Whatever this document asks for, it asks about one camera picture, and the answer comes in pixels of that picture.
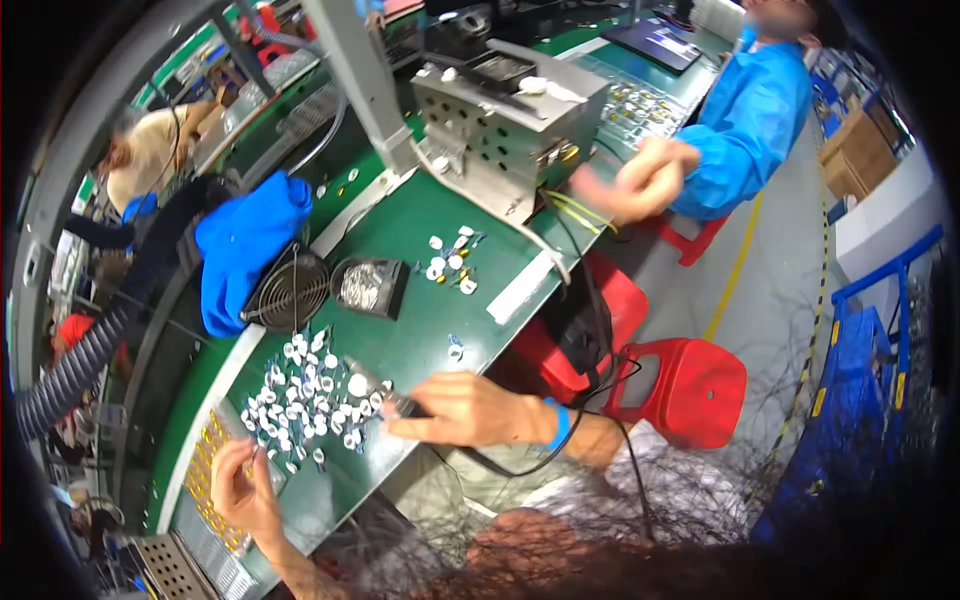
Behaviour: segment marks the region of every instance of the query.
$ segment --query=black fan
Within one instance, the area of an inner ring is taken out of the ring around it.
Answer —
[[[260,278],[240,318],[271,331],[300,331],[320,310],[329,286],[324,260],[294,240]]]

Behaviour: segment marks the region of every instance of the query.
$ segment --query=hand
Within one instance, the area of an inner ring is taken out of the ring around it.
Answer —
[[[370,11],[367,13],[365,24],[368,31],[373,31],[374,28],[382,30],[387,27],[387,18],[383,16],[383,12]]]
[[[174,150],[174,169],[179,171],[186,164],[186,158],[190,154],[190,136],[185,132],[180,132],[180,143]]]
[[[556,412],[536,396],[507,392],[472,372],[437,373],[410,392],[432,415],[389,420],[387,432],[433,444],[549,444]]]
[[[252,481],[244,464],[253,459]],[[256,545],[285,540],[280,505],[270,485],[267,454],[253,439],[227,442],[213,457],[210,477],[213,509],[231,526],[249,532]]]
[[[573,192],[608,210],[617,223],[662,213],[684,189],[684,177],[700,164],[700,151],[674,139],[648,137],[609,186],[584,165],[570,178]]]

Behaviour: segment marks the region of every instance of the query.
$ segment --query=worker in blue gown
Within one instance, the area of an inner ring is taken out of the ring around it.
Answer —
[[[786,160],[812,107],[804,46],[837,47],[846,30],[828,0],[746,0],[749,30],[695,125],[646,138],[608,185],[589,167],[573,191],[619,222],[674,212],[709,221],[752,199]]]

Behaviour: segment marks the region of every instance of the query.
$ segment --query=yellow floor line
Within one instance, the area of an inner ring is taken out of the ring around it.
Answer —
[[[763,204],[763,192],[760,192],[754,198],[754,210],[750,213],[750,223],[747,224],[747,231],[743,234],[743,242],[740,244],[740,253],[736,256],[736,262],[733,263],[733,270],[727,277],[727,287],[724,288],[723,295],[720,297],[720,303],[713,310],[713,317],[710,319],[710,325],[707,327],[707,333],[704,339],[708,342],[713,341],[713,336],[717,332],[717,327],[723,321],[723,315],[727,312],[727,304],[733,296],[733,290],[736,288],[736,282],[740,279],[740,270],[743,268],[743,262],[747,259],[747,252],[750,250],[750,243],[754,239],[754,227],[756,227],[756,217],[760,214],[760,206]]]

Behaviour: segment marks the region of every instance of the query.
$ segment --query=blue wristband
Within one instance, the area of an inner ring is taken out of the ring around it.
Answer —
[[[564,443],[567,434],[570,433],[570,413],[566,411],[565,406],[552,397],[546,397],[543,399],[543,401],[550,406],[553,406],[557,411],[557,435],[553,437],[553,440],[550,442],[550,444],[545,446],[546,449],[553,451]]]

